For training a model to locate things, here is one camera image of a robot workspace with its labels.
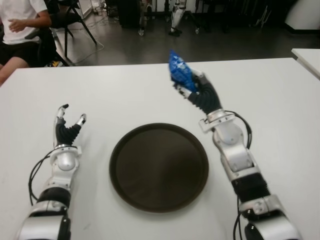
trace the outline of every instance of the robot leg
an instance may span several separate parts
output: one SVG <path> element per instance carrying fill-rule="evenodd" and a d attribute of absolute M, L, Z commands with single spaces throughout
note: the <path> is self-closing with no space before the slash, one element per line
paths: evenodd
<path fill-rule="evenodd" d="M 171 16 L 171 30 L 169 35 L 178 37 L 182 32 L 177 29 L 184 13 L 186 11 L 186 0 L 176 0 L 174 7 L 172 8 Z"/>
<path fill-rule="evenodd" d="M 146 0 L 140 0 L 139 1 L 139 6 L 140 6 L 140 29 L 138 31 L 140 36 L 144 35 L 144 31 L 145 31 L 145 11 L 147 8 L 147 1 Z"/>

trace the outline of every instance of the round tray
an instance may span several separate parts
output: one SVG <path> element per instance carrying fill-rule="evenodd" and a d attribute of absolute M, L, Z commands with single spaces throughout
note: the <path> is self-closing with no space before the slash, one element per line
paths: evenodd
<path fill-rule="evenodd" d="M 209 172 L 206 152 L 185 129 L 165 123 L 126 134 L 111 155 L 109 173 L 120 197 L 134 208 L 166 213 L 190 204 Z"/>

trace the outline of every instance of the floor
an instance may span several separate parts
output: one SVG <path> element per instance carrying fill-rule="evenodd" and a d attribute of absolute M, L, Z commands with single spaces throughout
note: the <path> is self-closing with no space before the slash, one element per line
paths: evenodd
<path fill-rule="evenodd" d="M 320 48 L 320 38 L 313 34 L 291 34 L 278 27 L 231 27 L 223 33 L 219 24 L 211 33 L 195 33 L 190 19 L 183 19 L 180 37 L 168 35 L 170 22 L 157 18 L 147 22 L 144 36 L 138 29 L 121 28 L 119 22 L 91 14 L 85 20 L 99 44 L 94 45 L 81 24 L 70 26 L 68 58 L 74 66 L 167 63 L 170 49 L 186 62 L 224 61 L 293 57 L 292 48 Z M 58 52 L 63 55 L 64 32 L 57 33 Z"/>

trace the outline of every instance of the robotic arm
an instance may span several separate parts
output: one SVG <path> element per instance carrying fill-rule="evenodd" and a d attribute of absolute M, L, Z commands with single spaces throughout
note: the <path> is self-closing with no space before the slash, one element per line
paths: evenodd
<path fill-rule="evenodd" d="M 68 208 L 71 200 L 72 180 L 79 167 L 79 147 L 72 146 L 86 122 L 82 114 L 72 127 L 66 128 L 63 116 L 69 105 L 58 109 L 53 126 L 53 151 L 49 157 L 52 176 L 44 184 L 39 198 L 16 235 L 16 240 L 69 240 L 71 221 Z"/>
<path fill-rule="evenodd" d="M 199 90 L 197 93 L 178 84 L 175 88 L 207 116 L 200 126 L 204 132 L 213 131 L 213 142 L 220 151 L 224 170 L 241 201 L 237 219 L 242 215 L 248 220 L 244 229 L 246 239 L 302 240 L 277 195 L 270 193 L 244 144 L 242 130 L 234 123 L 235 115 L 222 108 L 214 87 L 202 72 L 192 70 L 192 79 Z"/>

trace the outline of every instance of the blue object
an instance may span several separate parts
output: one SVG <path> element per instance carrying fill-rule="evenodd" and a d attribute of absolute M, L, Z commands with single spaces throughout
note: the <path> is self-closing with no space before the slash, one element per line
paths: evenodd
<path fill-rule="evenodd" d="M 185 61 L 174 51 L 170 51 L 169 69 L 171 79 L 191 92 L 197 92 L 195 83 L 192 81 L 192 71 Z"/>

